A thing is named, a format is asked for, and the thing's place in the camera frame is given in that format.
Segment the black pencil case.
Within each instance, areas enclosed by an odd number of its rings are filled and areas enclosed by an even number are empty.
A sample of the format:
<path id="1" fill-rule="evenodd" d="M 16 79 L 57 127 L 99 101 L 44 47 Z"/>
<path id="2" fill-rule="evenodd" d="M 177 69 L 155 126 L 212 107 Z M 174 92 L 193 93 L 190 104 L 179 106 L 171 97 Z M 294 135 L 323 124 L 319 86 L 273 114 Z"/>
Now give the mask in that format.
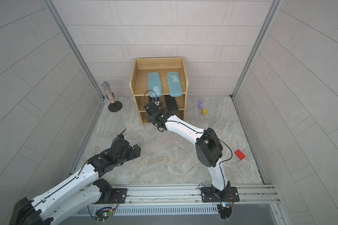
<path id="1" fill-rule="evenodd" d="M 165 98 L 165 103 L 166 103 L 168 111 L 172 113 L 179 111 L 175 97 L 172 97 L 170 95 L 165 95 L 164 98 Z"/>
<path id="2" fill-rule="evenodd" d="M 152 98 L 152 97 L 148 97 L 148 100 L 149 100 L 149 102 L 151 102 L 151 101 L 153 101 L 153 102 L 160 101 L 159 98 Z"/>

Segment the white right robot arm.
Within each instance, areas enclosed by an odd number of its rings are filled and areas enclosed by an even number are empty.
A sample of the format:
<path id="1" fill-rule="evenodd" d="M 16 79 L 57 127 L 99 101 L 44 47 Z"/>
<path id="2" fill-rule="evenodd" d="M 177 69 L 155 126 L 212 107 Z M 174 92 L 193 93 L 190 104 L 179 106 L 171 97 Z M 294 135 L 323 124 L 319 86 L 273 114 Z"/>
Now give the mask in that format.
<path id="1" fill-rule="evenodd" d="M 211 128 L 197 128 L 184 122 L 175 114 L 162 110 L 153 101 L 144 106 L 147 113 L 147 121 L 151 122 L 162 132 L 168 130 L 190 141 L 197 153 L 198 160 L 208 168 L 212 185 L 198 186 L 201 190 L 202 201 L 236 203 L 240 201 L 236 187 L 232 187 L 223 168 L 223 146 L 215 131 Z"/>

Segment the teal pencil case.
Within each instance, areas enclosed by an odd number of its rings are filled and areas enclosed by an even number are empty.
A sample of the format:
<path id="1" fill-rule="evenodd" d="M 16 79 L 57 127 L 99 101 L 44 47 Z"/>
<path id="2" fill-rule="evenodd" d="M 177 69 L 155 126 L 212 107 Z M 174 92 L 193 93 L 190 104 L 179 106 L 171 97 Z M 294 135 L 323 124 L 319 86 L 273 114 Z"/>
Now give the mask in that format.
<path id="1" fill-rule="evenodd" d="M 183 90 L 181 86 L 181 81 L 178 72 L 168 72 L 168 87 L 171 97 L 180 97 L 182 96 Z"/>
<path id="2" fill-rule="evenodd" d="M 147 74 L 148 94 L 150 97 L 160 97 L 162 95 L 161 81 L 158 72 Z"/>

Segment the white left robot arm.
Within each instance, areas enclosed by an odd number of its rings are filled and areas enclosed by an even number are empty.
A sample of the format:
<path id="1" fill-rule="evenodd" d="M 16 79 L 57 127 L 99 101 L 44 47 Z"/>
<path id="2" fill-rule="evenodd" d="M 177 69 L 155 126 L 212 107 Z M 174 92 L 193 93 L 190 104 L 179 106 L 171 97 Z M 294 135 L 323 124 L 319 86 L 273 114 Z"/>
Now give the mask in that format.
<path id="1" fill-rule="evenodd" d="M 123 163 L 140 157 L 141 148 L 125 139 L 94 155 L 73 175 L 49 191 L 29 200 L 19 200 L 13 209 L 11 225 L 56 225 L 92 203 L 118 202 L 112 186 L 103 175 Z"/>

